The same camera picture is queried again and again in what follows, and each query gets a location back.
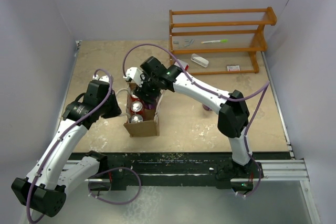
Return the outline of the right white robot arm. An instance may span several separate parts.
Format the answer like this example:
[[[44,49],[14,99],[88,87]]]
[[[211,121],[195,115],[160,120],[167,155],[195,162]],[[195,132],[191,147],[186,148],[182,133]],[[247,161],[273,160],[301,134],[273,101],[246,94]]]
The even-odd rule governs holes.
[[[153,104],[162,90],[170,90],[186,95],[215,112],[218,115],[217,128],[230,142],[234,173],[238,177],[251,173],[251,152],[246,137],[249,111],[241,92],[235,90],[229,93],[214,88],[192,77],[182,66],[166,68],[155,57],[148,58],[140,68],[129,68],[126,77],[136,83],[135,95],[145,103]]]

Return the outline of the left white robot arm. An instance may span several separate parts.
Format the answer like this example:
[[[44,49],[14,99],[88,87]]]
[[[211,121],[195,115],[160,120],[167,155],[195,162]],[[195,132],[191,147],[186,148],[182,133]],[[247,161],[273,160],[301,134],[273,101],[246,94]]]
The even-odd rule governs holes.
[[[60,212],[67,196],[83,180],[104,177],[108,172],[107,156],[89,151],[67,171],[63,168],[74,148],[99,118],[121,114],[115,92],[110,90],[107,76],[89,82],[81,102],[67,105],[52,142],[24,178],[15,178],[11,189],[19,202],[43,215],[53,217]]]

